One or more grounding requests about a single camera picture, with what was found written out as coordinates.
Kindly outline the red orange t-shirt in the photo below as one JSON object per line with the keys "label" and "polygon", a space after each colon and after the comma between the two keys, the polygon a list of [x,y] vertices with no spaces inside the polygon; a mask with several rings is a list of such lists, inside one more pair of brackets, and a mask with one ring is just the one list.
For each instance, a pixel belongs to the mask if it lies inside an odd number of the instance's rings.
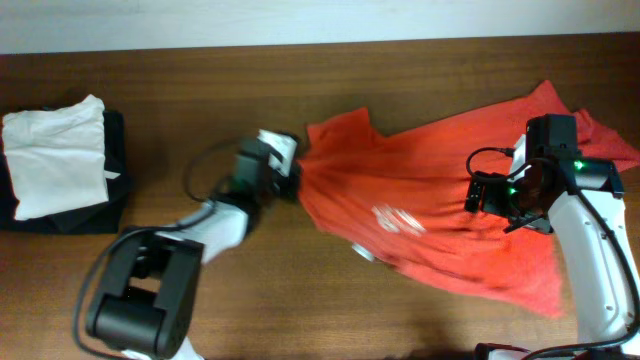
{"label": "red orange t-shirt", "polygon": [[316,227],[364,247],[397,272],[449,292],[562,314],[551,237],[505,233],[504,219],[464,210],[467,166],[504,172],[501,149],[528,120],[566,114],[550,81],[532,93],[392,136],[366,109],[307,129],[298,198]]}

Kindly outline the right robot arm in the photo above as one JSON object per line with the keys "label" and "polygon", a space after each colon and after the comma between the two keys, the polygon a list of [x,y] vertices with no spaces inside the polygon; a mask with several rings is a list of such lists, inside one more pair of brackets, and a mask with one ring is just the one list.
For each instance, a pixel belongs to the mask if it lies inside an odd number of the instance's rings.
{"label": "right robot arm", "polygon": [[509,173],[471,170],[465,209],[557,238],[575,299],[578,340],[530,351],[480,343],[481,360],[636,359],[639,356],[639,275],[625,224],[624,188],[613,161],[586,157],[577,122],[547,114],[501,154]]}

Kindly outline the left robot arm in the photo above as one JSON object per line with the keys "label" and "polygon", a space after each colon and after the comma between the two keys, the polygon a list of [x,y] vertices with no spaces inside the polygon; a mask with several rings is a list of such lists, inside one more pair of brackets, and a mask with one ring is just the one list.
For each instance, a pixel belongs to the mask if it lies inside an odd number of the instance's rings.
{"label": "left robot arm", "polygon": [[297,136],[259,131],[200,208],[165,226],[129,227],[90,267],[73,312],[78,348],[101,359],[197,359],[188,338],[202,267],[240,245],[275,198],[294,196]]}

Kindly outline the folded black garment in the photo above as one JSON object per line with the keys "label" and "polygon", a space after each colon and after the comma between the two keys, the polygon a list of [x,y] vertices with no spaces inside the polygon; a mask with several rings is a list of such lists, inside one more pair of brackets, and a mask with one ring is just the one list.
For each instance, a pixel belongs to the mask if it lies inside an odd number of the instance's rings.
{"label": "folded black garment", "polygon": [[14,195],[6,156],[1,153],[1,229],[46,235],[116,234],[128,202],[133,180],[126,165],[124,117],[107,110],[105,127],[105,170],[117,174],[107,179],[109,201],[45,217],[18,221],[14,213],[18,200]]}

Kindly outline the folded white t-shirt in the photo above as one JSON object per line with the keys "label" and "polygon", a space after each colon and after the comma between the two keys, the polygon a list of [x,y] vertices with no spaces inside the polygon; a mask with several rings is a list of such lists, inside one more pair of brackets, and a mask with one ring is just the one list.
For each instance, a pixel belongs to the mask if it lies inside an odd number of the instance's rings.
{"label": "folded white t-shirt", "polygon": [[14,218],[25,221],[105,203],[105,105],[93,95],[52,111],[2,118]]}

